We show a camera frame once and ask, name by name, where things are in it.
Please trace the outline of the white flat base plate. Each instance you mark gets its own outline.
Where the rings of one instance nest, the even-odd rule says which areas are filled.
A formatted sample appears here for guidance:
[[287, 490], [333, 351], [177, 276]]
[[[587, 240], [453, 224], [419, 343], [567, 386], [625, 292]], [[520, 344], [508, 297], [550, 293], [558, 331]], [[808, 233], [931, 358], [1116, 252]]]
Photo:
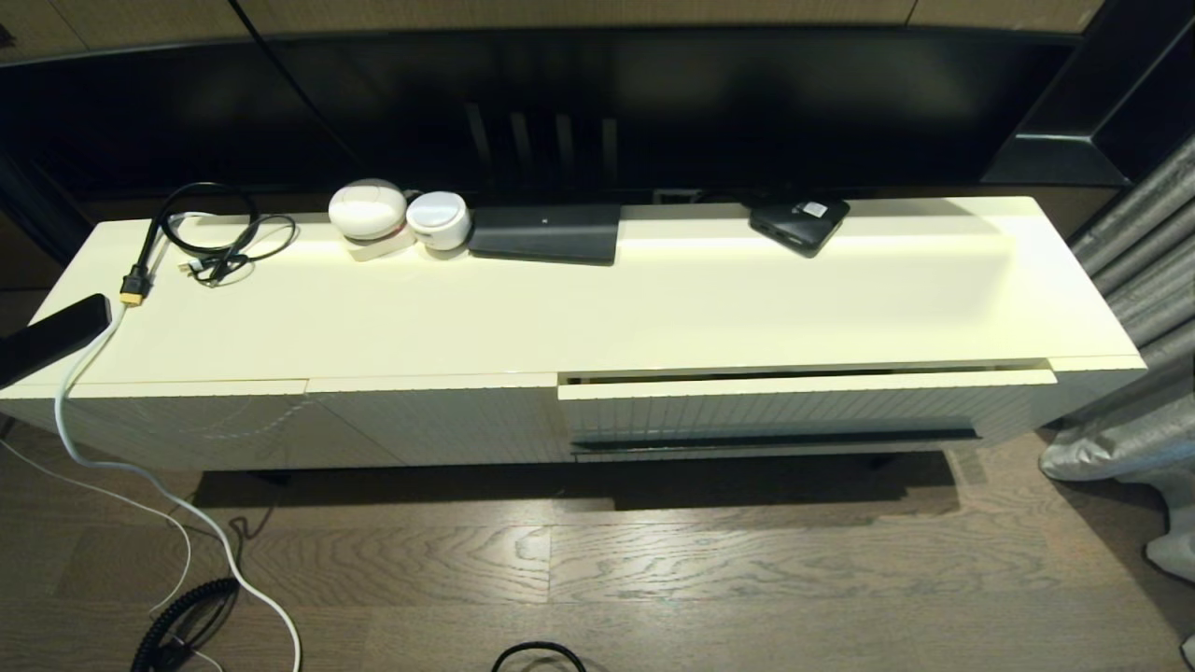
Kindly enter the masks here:
[[342, 239], [347, 253], [355, 262], [372, 262], [372, 259], [380, 259], [384, 256], [400, 253], [406, 248], [413, 246], [417, 242], [417, 237], [410, 233], [406, 227], [394, 230], [386, 236], [370, 239], [370, 242], [351, 237]]

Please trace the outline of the large round white device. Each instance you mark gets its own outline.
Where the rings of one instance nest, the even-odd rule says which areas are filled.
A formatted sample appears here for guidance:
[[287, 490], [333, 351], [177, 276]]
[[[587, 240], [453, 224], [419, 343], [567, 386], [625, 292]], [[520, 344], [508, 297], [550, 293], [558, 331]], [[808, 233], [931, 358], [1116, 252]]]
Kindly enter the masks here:
[[329, 221], [350, 242], [376, 242], [404, 226], [407, 197], [384, 179], [354, 181], [333, 193]]

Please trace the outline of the black flat television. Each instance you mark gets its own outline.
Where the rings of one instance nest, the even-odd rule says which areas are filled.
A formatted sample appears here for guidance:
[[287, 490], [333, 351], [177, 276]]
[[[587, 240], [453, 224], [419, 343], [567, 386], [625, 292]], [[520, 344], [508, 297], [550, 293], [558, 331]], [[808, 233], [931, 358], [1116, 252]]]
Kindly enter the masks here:
[[580, 195], [978, 181], [1076, 50], [936, 29], [315, 35], [0, 67], [0, 139], [80, 197], [213, 179]]

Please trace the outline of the flat black set-top box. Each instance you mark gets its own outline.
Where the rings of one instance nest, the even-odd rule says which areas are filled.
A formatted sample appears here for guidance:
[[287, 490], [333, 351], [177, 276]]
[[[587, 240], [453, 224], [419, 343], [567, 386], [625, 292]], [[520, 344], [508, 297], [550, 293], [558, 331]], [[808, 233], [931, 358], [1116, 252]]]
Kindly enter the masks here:
[[620, 221], [613, 203], [478, 208], [467, 248], [488, 259], [612, 265]]

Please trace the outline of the small white cylindrical device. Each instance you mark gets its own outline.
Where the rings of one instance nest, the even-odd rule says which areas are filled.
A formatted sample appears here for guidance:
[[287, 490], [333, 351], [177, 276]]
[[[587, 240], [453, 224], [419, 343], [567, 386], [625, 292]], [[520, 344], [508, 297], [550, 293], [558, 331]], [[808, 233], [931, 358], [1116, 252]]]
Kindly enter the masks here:
[[437, 251], [462, 248], [472, 233], [472, 216], [464, 197], [449, 191], [415, 197], [407, 204], [406, 224], [423, 246]]

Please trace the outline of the white fabric bundle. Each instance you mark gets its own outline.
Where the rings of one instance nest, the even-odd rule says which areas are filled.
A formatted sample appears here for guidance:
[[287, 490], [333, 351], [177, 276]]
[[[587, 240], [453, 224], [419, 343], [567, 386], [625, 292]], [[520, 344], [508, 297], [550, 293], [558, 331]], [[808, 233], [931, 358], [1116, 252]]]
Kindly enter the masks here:
[[1145, 552], [1157, 569], [1195, 584], [1195, 530], [1173, 531], [1150, 540]]

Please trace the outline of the white tv cabinet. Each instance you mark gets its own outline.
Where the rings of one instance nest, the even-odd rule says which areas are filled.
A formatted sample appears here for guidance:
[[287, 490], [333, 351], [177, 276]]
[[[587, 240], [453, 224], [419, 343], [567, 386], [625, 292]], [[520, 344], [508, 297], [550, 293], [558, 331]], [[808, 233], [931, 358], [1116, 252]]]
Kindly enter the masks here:
[[624, 210], [612, 265], [418, 245], [355, 262], [327, 216], [243, 279], [206, 288], [163, 245], [152, 289], [72, 387], [234, 395], [350, 377], [553, 373], [563, 385], [1049, 369], [1032, 421], [1146, 371], [1030, 197], [854, 201], [819, 256], [734, 204]]

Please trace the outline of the black angular wall frame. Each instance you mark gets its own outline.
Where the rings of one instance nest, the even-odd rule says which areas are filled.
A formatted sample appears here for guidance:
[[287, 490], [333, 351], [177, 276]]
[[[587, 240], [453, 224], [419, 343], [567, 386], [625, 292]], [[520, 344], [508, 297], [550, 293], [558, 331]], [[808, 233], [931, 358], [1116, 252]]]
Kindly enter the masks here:
[[1132, 187], [1195, 138], [1195, 0], [1105, 0], [983, 183]]

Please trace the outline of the white fluted drawer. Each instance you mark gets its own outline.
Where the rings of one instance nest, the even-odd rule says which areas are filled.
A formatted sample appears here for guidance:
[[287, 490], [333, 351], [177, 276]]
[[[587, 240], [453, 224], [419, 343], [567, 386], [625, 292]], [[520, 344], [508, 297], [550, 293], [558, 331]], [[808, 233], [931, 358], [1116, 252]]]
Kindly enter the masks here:
[[1049, 369], [563, 385], [580, 462], [908, 454], [995, 440], [1032, 421]]

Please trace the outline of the small black box with label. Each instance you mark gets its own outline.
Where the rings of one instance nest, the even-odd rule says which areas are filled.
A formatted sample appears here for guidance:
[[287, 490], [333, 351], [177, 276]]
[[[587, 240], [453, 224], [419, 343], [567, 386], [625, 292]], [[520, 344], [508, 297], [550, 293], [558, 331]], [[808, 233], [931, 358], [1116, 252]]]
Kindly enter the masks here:
[[754, 207], [748, 224], [770, 242], [811, 259], [840, 230], [850, 210], [844, 200], [805, 198]]

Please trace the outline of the white fluted cabinet door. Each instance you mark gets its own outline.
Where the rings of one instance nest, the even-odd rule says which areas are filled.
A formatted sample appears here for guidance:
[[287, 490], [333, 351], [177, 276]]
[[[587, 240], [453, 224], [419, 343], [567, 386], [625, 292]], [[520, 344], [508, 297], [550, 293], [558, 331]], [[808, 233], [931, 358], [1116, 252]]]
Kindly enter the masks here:
[[163, 471], [396, 468], [402, 460], [301, 385], [234, 395], [102, 397], [74, 387], [65, 428], [78, 445]]
[[312, 379], [306, 392], [403, 465], [572, 462], [553, 373]]

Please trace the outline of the grey curtain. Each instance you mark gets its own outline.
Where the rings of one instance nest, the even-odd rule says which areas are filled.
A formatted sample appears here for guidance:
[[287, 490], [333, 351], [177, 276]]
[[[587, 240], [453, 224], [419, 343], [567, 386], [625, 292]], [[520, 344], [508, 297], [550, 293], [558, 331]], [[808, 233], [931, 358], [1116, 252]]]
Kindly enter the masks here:
[[1073, 413], [1041, 470], [1089, 482], [1195, 459], [1195, 132], [1072, 250], [1146, 374]]

